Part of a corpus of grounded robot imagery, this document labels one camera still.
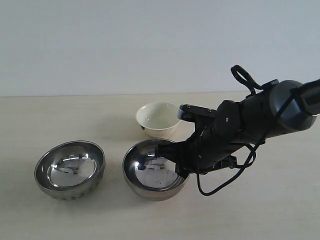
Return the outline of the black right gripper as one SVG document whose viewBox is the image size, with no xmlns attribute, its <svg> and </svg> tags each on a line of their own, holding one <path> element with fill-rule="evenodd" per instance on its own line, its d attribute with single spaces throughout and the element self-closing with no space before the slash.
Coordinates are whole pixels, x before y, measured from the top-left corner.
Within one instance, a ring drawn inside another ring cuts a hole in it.
<svg viewBox="0 0 320 240">
<path fill-rule="evenodd" d="M 194 133 L 185 141 L 158 144 L 155 156 L 175 160 L 175 173 L 188 177 L 205 175 L 218 168 L 235 166 L 232 154 L 253 142 L 248 131 L 250 104 L 246 100 L 224 100 L 212 121 L 194 123 Z"/>
</svg>

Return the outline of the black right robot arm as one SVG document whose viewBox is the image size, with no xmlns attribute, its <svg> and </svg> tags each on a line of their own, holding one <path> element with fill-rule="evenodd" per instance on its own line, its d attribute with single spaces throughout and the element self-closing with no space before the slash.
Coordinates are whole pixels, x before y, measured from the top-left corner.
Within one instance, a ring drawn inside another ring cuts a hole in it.
<svg viewBox="0 0 320 240">
<path fill-rule="evenodd" d="M 186 140 L 158 145 L 156 157 L 175 163 L 178 174 L 234 167 L 237 150 L 266 139 L 308 130 L 320 113 L 320 82 L 272 81 L 242 101 L 224 100 L 217 109 L 183 104 L 178 118 L 194 123 Z"/>
</svg>

